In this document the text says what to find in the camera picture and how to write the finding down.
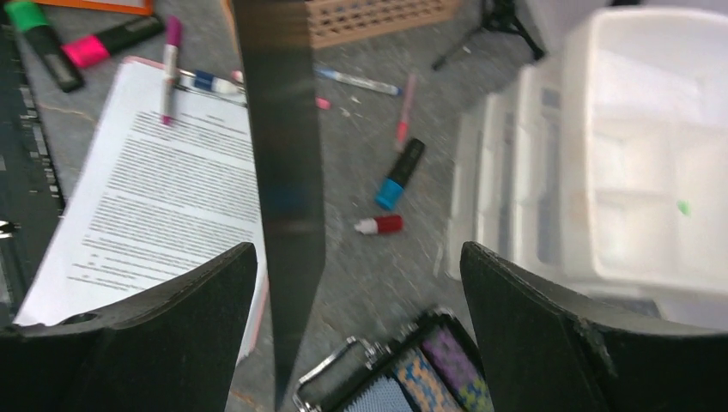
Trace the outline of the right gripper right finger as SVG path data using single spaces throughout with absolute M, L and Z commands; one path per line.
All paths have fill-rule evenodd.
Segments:
M 725 332 L 593 300 L 473 241 L 460 274 L 496 410 L 726 410 Z

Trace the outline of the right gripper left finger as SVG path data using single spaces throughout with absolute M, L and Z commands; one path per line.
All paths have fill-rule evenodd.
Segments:
M 224 410 L 257 268 L 243 243 L 60 324 L 2 328 L 2 410 Z

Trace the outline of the printed white paper sheet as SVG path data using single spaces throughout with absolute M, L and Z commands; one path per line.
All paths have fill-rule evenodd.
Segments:
M 254 349 L 268 291 L 246 96 L 183 78 L 161 120 L 161 64 L 120 64 L 81 176 L 19 312 L 54 325 L 181 276 L 249 242 L 257 253 L 240 357 Z

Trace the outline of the black clipboard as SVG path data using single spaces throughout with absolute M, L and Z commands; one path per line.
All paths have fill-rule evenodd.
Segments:
M 231 4 L 258 177 L 280 410 L 325 268 L 316 76 L 302 1 Z

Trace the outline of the peach plastic file organizer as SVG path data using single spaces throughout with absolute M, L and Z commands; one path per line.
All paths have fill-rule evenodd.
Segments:
M 448 21 L 458 1 L 222 1 L 231 37 L 243 49 L 321 49 Z

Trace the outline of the black open carrying case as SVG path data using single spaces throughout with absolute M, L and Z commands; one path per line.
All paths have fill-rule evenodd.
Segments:
M 360 353 L 351 373 L 317 396 L 304 390 Z M 382 342 L 350 336 L 294 387 L 299 411 L 492 411 L 477 345 L 454 312 L 432 307 Z

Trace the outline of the white plastic drawer unit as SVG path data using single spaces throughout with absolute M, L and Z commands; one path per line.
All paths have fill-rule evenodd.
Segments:
M 461 118 L 467 241 L 590 296 L 727 326 L 727 14 L 603 8 Z

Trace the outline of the blue highlighter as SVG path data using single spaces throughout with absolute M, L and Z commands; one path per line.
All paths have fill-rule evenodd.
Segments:
M 426 144 L 417 138 L 410 138 L 398 156 L 390 172 L 385 176 L 374 200 L 384 210 L 392 211 L 403 195 L 426 150 Z

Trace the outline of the pink thin pen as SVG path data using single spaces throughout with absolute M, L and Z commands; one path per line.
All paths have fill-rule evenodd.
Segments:
M 403 91 L 403 106 L 400 113 L 400 119 L 397 124 L 397 133 L 395 140 L 395 150 L 401 153 L 404 149 L 404 145 L 407 138 L 410 112 L 413 105 L 414 94 L 416 89 L 417 76 L 415 73 L 410 73 L 408 80 Z

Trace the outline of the blue cap white marker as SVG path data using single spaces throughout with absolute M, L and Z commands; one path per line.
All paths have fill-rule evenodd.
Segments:
M 178 86 L 181 88 L 220 95 L 242 93 L 242 88 L 237 83 L 233 83 L 203 70 L 195 70 L 193 72 L 181 71 L 180 74 Z

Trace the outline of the pink white marker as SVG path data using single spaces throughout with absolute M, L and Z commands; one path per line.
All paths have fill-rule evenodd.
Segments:
M 231 77 L 239 85 L 242 85 L 244 83 L 244 81 L 245 81 L 244 74 L 243 74 L 243 72 L 241 70 L 234 70 L 231 73 Z M 323 110 L 329 110 L 331 108 L 331 103 L 328 100 L 326 100 L 326 99 L 324 99 L 322 97 L 318 97 L 318 96 L 315 98 L 315 100 L 316 100 L 316 106 L 317 106 L 317 108 L 323 109 Z

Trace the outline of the clear barrel pen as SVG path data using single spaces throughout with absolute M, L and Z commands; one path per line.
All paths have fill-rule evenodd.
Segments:
M 322 76 L 323 78 L 343 84 L 348 84 L 350 86 L 374 91 L 376 93 L 392 96 L 399 96 L 403 93 L 403 90 L 395 85 L 378 82 L 368 79 L 366 77 L 344 74 L 340 71 L 333 70 L 325 66 L 315 65 L 313 69 L 317 75 Z

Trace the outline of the magenta marker pen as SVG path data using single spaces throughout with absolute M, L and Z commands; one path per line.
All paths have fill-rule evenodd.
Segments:
M 182 24 L 176 16 L 167 20 L 167 42 L 163 51 L 164 76 L 161 95 L 161 123 L 170 125 L 172 122 L 173 90 L 178 81 L 179 46 L 181 43 Z

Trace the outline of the black microphone on tripod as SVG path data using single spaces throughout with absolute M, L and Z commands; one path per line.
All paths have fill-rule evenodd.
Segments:
M 442 69 L 456 53 L 469 44 L 471 39 L 479 33 L 504 33 L 520 37 L 531 49 L 534 61 L 545 56 L 544 49 L 537 44 L 528 33 L 525 25 L 518 17 L 517 5 L 513 0 L 494 0 L 488 6 L 488 1 L 480 2 L 480 21 L 464 36 L 459 42 L 451 46 L 442 55 L 438 56 L 431 64 L 433 71 Z

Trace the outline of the orange book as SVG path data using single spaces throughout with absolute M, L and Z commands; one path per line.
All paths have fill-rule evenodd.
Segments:
M 36 3 L 130 15 L 150 15 L 154 11 L 154 0 L 36 0 Z

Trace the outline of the green highlighter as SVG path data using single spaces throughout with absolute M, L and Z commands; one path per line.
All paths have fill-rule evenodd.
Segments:
M 70 93 L 84 86 L 80 70 L 63 50 L 58 33 L 37 3 L 8 1 L 3 9 L 63 92 Z

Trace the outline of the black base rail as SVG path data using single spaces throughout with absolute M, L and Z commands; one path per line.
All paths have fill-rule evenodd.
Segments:
M 14 317 L 43 260 L 64 196 L 12 25 L 1 21 L 1 307 Z

